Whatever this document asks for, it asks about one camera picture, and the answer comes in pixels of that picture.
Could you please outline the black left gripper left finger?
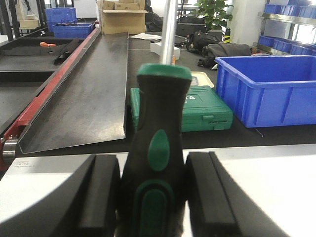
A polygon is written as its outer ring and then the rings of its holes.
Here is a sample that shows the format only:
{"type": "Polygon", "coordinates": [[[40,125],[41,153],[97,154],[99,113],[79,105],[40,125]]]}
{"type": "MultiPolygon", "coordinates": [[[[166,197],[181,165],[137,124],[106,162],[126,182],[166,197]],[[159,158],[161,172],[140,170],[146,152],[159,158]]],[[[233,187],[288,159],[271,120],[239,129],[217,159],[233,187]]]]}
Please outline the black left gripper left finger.
{"type": "Polygon", "coordinates": [[[0,234],[111,237],[119,178],[114,155],[16,158],[0,182],[0,234]]]}

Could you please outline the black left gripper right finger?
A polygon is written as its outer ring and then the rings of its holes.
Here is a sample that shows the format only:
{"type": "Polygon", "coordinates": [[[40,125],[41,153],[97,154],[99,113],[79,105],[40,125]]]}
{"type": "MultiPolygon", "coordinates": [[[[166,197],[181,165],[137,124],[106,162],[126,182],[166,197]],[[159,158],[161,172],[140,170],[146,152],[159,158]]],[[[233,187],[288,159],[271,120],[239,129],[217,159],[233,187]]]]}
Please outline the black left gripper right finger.
{"type": "Polygon", "coordinates": [[[195,237],[285,237],[228,174],[214,152],[190,152],[186,166],[195,237]]]}

